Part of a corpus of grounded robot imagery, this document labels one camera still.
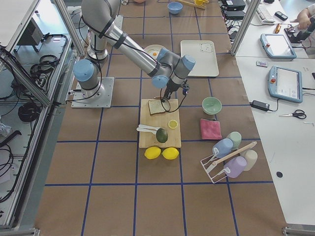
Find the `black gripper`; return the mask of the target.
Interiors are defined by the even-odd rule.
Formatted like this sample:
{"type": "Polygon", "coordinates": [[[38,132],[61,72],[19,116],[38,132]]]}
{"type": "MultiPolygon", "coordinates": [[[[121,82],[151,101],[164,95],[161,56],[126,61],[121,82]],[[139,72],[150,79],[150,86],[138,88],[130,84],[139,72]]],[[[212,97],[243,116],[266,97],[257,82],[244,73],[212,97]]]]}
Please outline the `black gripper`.
{"type": "Polygon", "coordinates": [[[180,87],[181,87],[180,84],[176,84],[173,81],[168,81],[168,83],[166,85],[165,92],[164,92],[164,97],[162,98],[162,102],[169,101],[171,94],[173,92],[177,91],[178,88],[180,88],[180,87]]]}

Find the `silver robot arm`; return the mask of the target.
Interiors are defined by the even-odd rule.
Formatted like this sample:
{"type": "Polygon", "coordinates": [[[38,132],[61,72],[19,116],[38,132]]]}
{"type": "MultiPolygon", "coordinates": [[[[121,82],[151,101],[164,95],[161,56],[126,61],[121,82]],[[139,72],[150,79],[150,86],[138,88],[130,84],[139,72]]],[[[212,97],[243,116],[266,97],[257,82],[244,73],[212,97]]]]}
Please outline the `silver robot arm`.
{"type": "Polygon", "coordinates": [[[187,77],[195,66],[195,59],[189,55],[180,57],[168,49],[161,49],[156,59],[144,51],[127,33],[115,23],[119,0],[84,0],[81,4],[82,20],[92,31],[90,48],[97,60],[110,44],[119,50],[148,76],[156,88],[165,88],[163,100],[182,88],[187,95],[187,77]]]}

